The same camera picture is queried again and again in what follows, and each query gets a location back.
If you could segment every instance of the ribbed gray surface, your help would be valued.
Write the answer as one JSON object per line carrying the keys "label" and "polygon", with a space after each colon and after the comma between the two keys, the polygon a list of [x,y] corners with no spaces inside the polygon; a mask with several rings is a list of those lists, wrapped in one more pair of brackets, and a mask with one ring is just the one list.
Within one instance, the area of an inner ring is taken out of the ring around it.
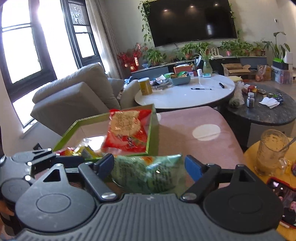
{"label": "ribbed gray surface", "polygon": [[18,241],[284,241],[275,230],[242,235],[217,227],[195,204],[174,194],[125,195],[104,204],[84,227],[70,234],[43,236],[24,231]]}

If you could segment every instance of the wall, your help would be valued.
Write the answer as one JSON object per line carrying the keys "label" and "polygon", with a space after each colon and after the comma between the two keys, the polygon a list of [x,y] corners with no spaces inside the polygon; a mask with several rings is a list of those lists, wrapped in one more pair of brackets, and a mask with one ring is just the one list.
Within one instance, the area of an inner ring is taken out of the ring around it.
{"label": "wall", "polygon": [[0,126],[2,147],[6,155],[32,150],[39,143],[42,148],[53,148],[61,136],[44,125],[37,123],[29,133],[20,139],[22,125],[8,97],[0,72]]}
{"label": "wall", "polygon": [[296,5],[290,0],[276,0],[281,13],[287,44],[293,53],[293,66],[296,67]]}
{"label": "wall", "polygon": [[[138,10],[140,0],[105,0],[107,11],[113,26],[119,50],[132,48],[137,42],[143,42],[142,16]],[[274,19],[281,19],[276,0],[229,0],[233,4],[237,29],[243,30],[242,37],[250,42],[261,39],[273,40],[273,33],[284,28],[281,21],[276,24]],[[219,46],[219,40],[211,41]],[[174,49],[168,45],[163,50]]]}

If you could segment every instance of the pink fabric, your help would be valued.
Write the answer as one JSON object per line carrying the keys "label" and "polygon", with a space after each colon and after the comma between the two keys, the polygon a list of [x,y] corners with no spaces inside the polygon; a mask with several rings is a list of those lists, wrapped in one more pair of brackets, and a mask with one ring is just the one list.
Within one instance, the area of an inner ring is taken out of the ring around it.
{"label": "pink fabric", "polygon": [[[225,169],[233,169],[244,163],[244,155],[235,135],[222,115],[211,107],[197,107],[160,113],[160,156],[181,153],[192,155],[200,162],[215,163]],[[220,127],[216,139],[200,141],[193,137],[193,130],[205,124]]]}

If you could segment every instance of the gray curtain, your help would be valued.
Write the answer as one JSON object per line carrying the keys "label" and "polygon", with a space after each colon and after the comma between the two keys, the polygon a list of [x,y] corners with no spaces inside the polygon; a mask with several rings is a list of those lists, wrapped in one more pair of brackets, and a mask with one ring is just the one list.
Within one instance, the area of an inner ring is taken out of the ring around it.
{"label": "gray curtain", "polygon": [[124,78],[117,60],[119,50],[104,0],[86,0],[86,8],[102,62],[104,66],[107,65],[108,75],[112,78]]}

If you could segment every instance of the white polka dot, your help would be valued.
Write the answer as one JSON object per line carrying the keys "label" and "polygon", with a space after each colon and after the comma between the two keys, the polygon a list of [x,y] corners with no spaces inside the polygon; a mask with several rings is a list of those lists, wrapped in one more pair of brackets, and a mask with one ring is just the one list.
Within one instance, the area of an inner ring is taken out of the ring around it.
{"label": "white polka dot", "polygon": [[210,141],[216,139],[221,133],[220,127],[213,124],[201,125],[192,132],[194,138],[199,141]]}
{"label": "white polka dot", "polygon": [[161,114],[160,113],[157,113],[156,115],[157,115],[158,121],[160,121],[161,120]]}

